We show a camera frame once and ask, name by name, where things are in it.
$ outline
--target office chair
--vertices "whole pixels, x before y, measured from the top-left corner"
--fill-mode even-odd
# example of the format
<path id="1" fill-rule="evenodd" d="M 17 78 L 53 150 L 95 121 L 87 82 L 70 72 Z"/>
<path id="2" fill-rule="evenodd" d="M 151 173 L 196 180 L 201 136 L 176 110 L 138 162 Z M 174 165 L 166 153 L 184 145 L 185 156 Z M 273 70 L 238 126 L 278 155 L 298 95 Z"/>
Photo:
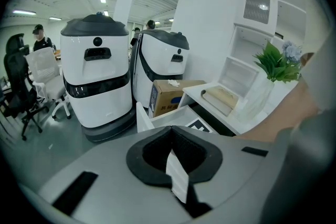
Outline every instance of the office chair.
<path id="1" fill-rule="evenodd" d="M 51 116 L 56 118 L 56 111 L 64 107 L 67 118 L 71 115 L 67 107 L 69 99 L 65 95 L 63 77 L 60 75 L 55 55 L 52 48 L 47 47 L 36 50 L 26 56 L 29 68 L 34 76 L 33 85 L 36 87 L 37 95 L 47 101 L 56 101 L 56 107 Z"/>
<path id="2" fill-rule="evenodd" d="M 42 110 L 47 113 L 49 109 L 46 106 L 35 108 L 36 91 L 28 82 L 28 64 L 24 54 L 29 53 L 29 48 L 24 46 L 23 35 L 17 34 L 9 38 L 6 45 L 6 55 L 4 58 L 4 66 L 7 72 L 8 80 L 12 89 L 13 97 L 9 100 L 8 108 L 6 108 L 6 116 L 16 118 L 19 113 L 26 111 L 24 117 L 24 127 L 21 133 L 22 139 L 25 141 L 25 131 L 30 120 L 32 120 L 41 133 L 42 129 L 34 119 L 34 115 Z"/>

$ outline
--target black shirt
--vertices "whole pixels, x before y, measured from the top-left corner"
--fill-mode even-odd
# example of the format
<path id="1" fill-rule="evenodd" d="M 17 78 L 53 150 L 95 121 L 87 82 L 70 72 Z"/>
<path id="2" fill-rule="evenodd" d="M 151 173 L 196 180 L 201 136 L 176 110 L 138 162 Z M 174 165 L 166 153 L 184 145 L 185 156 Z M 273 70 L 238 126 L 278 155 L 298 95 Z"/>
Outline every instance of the black shirt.
<path id="1" fill-rule="evenodd" d="M 43 38 L 42 40 L 40 41 L 35 41 L 35 44 L 34 44 L 34 51 L 36 50 L 40 50 L 40 49 L 43 49 L 43 48 L 47 48 L 47 47 L 50 47 L 52 48 L 52 42 L 51 42 L 51 39 L 50 38 L 47 38 L 47 41 L 46 41 L 46 38 Z"/>

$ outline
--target black stripe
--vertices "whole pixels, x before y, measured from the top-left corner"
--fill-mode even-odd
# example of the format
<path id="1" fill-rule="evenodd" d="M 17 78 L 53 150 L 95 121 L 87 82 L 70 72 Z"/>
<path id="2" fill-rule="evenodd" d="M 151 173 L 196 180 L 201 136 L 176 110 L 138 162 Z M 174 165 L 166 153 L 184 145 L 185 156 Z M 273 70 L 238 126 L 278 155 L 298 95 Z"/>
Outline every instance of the black stripe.
<path id="1" fill-rule="evenodd" d="M 130 81 L 130 70 L 125 75 L 117 78 L 101 80 L 83 85 L 72 85 L 63 76 L 64 86 L 67 92 L 74 98 L 85 98 L 96 94 L 113 91 L 124 87 Z"/>
<path id="2" fill-rule="evenodd" d="M 258 155 L 258 156 L 262 156 L 262 157 L 266 157 L 266 155 L 268 153 L 268 151 L 266 151 L 266 150 L 260 150 L 258 148 L 249 147 L 249 146 L 244 147 L 241 151 L 251 153 L 251 154 L 254 154 L 254 155 Z"/>
<path id="3" fill-rule="evenodd" d="M 166 80 L 166 79 L 183 79 L 183 74 L 180 75 L 160 75 L 160 74 L 156 74 L 148 65 L 148 63 L 146 62 L 143 54 L 142 54 L 142 47 L 140 47 L 139 49 L 139 56 L 140 56 L 140 61 L 143 67 L 143 70 L 145 71 L 147 77 L 150 79 L 150 81 L 154 81 L 154 80 Z"/>
<path id="4" fill-rule="evenodd" d="M 95 173 L 81 173 L 53 203 L 53 206 L 70 216 L 97 177 L 98 175 Z"/>

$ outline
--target gray floor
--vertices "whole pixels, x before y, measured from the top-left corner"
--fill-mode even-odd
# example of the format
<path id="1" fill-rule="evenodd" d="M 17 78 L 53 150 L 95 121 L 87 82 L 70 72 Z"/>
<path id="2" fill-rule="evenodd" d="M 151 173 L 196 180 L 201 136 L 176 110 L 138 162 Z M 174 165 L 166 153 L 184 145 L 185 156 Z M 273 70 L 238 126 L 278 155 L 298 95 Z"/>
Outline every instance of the gray floor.
<path id="1" fill-rule="evenodd" d="M 40 112 L 35 116 L 43 129 L 42 133 L 38 133 L 37 127 L 30 122 L 26 131 L 27 141 L 18 140 L 13 149 L 2 146 L 18 182 L 35 192 L 63 167 L 99 144 L 88 141 L 82 135 L 81 125 L 71 106 L 70 120 L 66 118 L 63 109 L 57 111 L 57 119 L 54 120 L 51 112 L 55 104 L 49 105 L 51 107 L 48 114 Z M 112 139 L 135 133 L 136 124 Z"/>

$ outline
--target cardboard box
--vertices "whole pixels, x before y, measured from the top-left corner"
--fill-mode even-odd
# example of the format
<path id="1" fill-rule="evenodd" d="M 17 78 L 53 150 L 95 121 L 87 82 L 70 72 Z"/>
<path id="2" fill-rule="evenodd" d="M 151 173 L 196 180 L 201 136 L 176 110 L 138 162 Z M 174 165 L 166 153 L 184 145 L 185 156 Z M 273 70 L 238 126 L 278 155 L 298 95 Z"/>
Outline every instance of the cardboard box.
<path id="1" fill-rule="evenodd" d="M 168 84 L 168 80 L 154 80 L 148 108 L 150 119 L 177 109 L 183 88 L 205 84 L 204 80 L 177 80 L 177 82 L 180 85 L 174 87 Z"/>

